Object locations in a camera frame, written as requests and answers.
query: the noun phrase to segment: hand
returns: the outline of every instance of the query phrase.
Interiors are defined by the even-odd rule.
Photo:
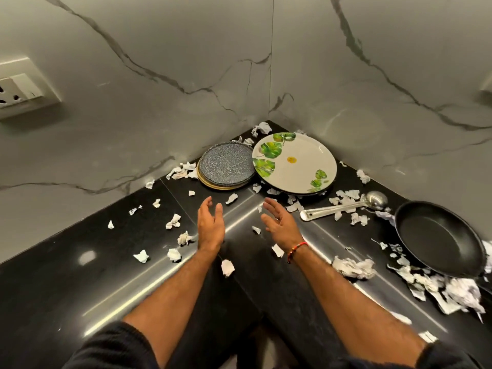
[[[261,220],[282,250],[289,252],[295,245],[304,242],[294,217],[279,202],[265,198],[263,208],[275,217],[274,219],[264,213]]]
[[[225,224],[222,217],[222,204],[216,205],[215,217],[210,215],[209,207],[212,197],[203,201],[198,209],[198,251],[210,256],[214,260],[224,242]]]

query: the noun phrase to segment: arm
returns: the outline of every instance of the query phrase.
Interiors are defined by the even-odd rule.
[[[123,321],[149,341],[160,367],[164,367],[185,331],[205,275],[224,241],[222,205],[209,213],[212,198],[198,210],[198,251],[174,276],[166,280]]]
[[[285,252],[304,242],[294,218],[280,203],[266,198],[263,207],[275,219],[266,214],[261,219]],[[351,355],[377,363],[415,366],[426,343],[409,326],[353,287],[308,246],[301,246],[293,261]]]

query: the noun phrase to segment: bracelet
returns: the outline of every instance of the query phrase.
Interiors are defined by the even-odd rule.
[[[292,258],[292,255],[294,254],[294,252],[300,248],[302,245],[307,245],[308,243],[307,242],[301,242],[297,245],[295,245],[292,250],[289,251],[289,254],[287,255],[287,264],[290,264],[290,259]]]

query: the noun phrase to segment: person's left hand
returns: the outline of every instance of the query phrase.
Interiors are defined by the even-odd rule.
[[[212,197],[203,201],[198,209],[198,250],[215,259],[224,242],[225,224],[222,217],[222,204],[218,203],[215,209],[215,217],[209,212],[212,206]]]

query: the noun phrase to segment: forearm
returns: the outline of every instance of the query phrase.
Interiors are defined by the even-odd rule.
[[[150,342],[160,367],[166,365],[185,331],[212,261],[210,254],[198,251],[124,318]]]
[[[293,256],[350,354],[379,363],[415,366],[426,343],[366,297],[309,247]]]

